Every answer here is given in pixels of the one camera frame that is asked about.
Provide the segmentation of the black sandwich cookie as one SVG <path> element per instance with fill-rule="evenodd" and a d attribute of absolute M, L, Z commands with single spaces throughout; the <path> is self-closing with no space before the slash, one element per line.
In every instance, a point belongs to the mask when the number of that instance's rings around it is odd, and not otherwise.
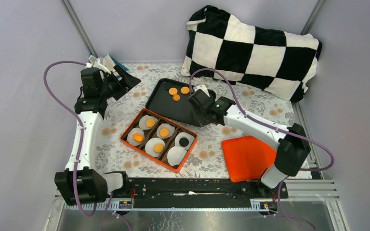
<path fill-rule="evenodd" d="M 187 138 L 187 137 L 181 137 L 181 138 L 179 139 L 179 145 L 180 145 L 181 147 L 187 147 L 187 146 L 188 146 L 188 144 L 189 144 L 189 138 Z"/>

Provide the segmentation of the black cookie tray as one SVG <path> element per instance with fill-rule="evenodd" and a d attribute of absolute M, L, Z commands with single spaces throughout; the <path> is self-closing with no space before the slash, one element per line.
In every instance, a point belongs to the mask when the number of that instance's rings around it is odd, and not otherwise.
<path fill-rule="evenodd" d="M 169 94 L 169 89 L 171 88 L 181 90 L 182 87 L 187 86 L 187 83 L 173 79 L 160 79 L 145 104 L 145 108 L 160 116 L 196 127 L 208 125 L 209 121 L 203 116 L 198 115 L 192 105 L 187 101 L 189 94 L 182 95 L 180 93 L 179 101 L 174 101 Z"/>

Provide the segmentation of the orange cookie box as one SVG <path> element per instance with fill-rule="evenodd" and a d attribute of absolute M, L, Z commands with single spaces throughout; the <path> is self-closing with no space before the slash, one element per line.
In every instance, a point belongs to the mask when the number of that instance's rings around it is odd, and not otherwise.
<path fill-rule="evenodd" d="M 120 139 L 126 146 L 178 174 L 196 145 L 198 136 L 143 108 Z"/>

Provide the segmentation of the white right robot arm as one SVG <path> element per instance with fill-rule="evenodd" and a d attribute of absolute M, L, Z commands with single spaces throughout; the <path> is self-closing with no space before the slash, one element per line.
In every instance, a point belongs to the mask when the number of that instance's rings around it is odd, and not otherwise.
<path fill-rule="evenodd" d="M 289 127 L 271 122 L 245 110 L 234 100 L 227 97 L 215 100 L 203 90 L 194 91 L 187 100 L 210 123 L 242 130 L 275 150 L 274 162 L 257 185 L 257 192 L 263 198 L 271 197 L 284 179 L 296 176 L 311 151 L 304 128 L 299 124 Z"/>

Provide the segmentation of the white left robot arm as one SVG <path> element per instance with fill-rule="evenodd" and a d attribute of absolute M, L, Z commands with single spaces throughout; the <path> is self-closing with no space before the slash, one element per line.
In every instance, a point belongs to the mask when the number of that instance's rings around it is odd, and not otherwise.
<path fill-rule="evenodd" d="M 118 64 L 110 71 L 87 67 L 80 72 L 80 95 L 71 110 L 77 120 L 76 134 L 65 170 L 57 172 L 54 182 L 69 206 L 102 203 L 114 193 L 123 198 L 130 193 L 125 171 L 101 175 L 95 166 L 95 140 L 107 109 L 107 100 L 120 99 L 140 79 Z"/>

